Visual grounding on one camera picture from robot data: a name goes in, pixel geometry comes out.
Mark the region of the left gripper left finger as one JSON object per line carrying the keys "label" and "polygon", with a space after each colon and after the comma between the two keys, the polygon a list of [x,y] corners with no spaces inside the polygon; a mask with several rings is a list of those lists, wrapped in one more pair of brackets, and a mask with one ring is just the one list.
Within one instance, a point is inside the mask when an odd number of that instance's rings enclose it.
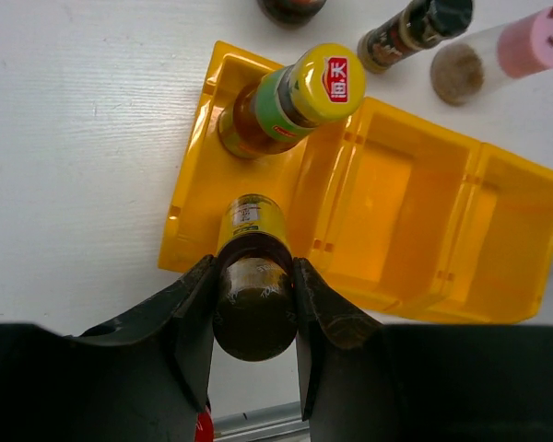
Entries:
{"label": "left gripper left finger", "polygon": [[196,413],[207,399],[216,260],[70,340],[91,413]]}

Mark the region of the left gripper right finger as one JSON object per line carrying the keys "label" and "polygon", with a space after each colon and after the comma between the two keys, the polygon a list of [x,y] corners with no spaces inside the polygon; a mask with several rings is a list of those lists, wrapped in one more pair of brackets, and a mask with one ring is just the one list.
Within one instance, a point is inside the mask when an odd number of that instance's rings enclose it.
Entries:
{"label": "left gripper right finger", "polygon": [[382,324],[337,293],[304,258],[293,260],[302,419],[346,421],[378,410],[385,396]]}

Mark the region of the small yellow-label oil bottle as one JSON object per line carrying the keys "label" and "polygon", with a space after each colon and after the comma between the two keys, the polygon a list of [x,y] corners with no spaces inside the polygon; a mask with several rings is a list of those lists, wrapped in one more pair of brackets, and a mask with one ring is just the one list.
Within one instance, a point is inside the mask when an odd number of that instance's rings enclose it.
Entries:
{"label": "small yellow-label oil bottle", "polygon": [[236,198],[221,218],[217,253],[218,344],[246,362],[281,355],[296,337],[298,320],[293,258],[277,203],[258,193]]}

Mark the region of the yellow-cap green-label sauce bottle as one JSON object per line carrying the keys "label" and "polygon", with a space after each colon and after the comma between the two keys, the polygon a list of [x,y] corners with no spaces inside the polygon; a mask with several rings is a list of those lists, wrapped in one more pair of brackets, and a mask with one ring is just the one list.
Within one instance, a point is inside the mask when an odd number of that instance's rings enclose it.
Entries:
{"label": "yellow-cap green-label sauce bottle", "polygon": [[358,56],[338,43],[319,44],[245,86],[218,117],[218,138],[236,157],[279,155],[319,127],[348,118],[365,90]]}

